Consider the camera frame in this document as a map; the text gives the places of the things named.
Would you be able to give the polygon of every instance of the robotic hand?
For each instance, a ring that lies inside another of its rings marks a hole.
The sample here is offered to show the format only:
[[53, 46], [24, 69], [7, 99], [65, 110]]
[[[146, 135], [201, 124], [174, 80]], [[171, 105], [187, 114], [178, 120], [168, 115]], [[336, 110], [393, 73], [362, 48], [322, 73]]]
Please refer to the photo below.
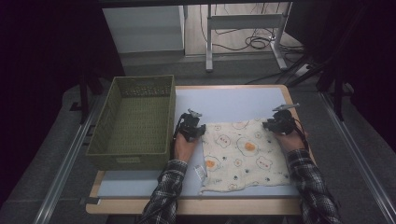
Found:
[[304, 143], [305, 149], [309, 149], [308, 142], [306, 141], [306, 137], [304, 134], [303, 126], [301, 125], [301, 130], [296, 124], [296, 120], [290, 113], [289, 109], [293, 107], [300, 106], [299, 104], [296, 105], [281, 105], [273, 111], [277, 111], [273, 115], [273, 119], [268, 119], [267, 122], [263, 122], [262, 126], [264, 129], [273, 132], [273, 133], [283, 133], [283, 134], [290, 134], [293, 131], [296, 131], [297, 134], [300, 135], [301, 140]]

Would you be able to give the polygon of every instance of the metal stand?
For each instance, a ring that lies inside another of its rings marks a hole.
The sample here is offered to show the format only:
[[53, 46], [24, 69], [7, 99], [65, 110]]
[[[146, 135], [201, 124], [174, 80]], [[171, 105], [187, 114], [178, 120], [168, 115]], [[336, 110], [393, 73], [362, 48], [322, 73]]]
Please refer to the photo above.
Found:
[[291, 2], [283, 13], [265, 15], [224, 15], [212, 16], [211, 5], [207, 5], [207, 42], [206, 42], [206, 72], [213, 71], [212, 30], [226, 29], [256, 29], [256, 28], [278, 28], [275, 38], [271, 41], [271, 49], [281, 70], [286, 70], [279, 43], [285, 30], [286, 21], [289, 16]]

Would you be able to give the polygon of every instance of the printed cloth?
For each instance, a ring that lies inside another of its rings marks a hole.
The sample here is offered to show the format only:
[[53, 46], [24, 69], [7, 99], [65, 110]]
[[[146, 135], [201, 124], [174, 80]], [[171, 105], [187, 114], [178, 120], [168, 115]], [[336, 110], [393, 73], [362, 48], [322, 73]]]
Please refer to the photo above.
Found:
[[279, 143], [262, 127], [266, 119], [208, 123], [202, 136], [206, 179], [201, 192], [289, 185]]

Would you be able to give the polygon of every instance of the white cabinet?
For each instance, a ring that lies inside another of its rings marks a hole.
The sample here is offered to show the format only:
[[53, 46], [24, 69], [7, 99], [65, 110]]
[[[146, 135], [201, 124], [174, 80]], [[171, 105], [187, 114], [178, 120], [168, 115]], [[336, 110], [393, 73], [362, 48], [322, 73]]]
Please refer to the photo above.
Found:
[[183, 50], [182, 6], [103, 9], [118, 53]]

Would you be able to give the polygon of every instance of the black curtain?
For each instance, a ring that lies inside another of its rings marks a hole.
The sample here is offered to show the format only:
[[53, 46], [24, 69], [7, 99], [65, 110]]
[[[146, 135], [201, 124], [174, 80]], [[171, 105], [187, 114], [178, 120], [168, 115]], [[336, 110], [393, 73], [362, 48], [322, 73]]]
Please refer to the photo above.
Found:
[[97, 83], [124, 73], [103, 11], [90, 1], [2, 1], [0, 55], [4, 202], [47, 136], [64, 92], [82, 77]]

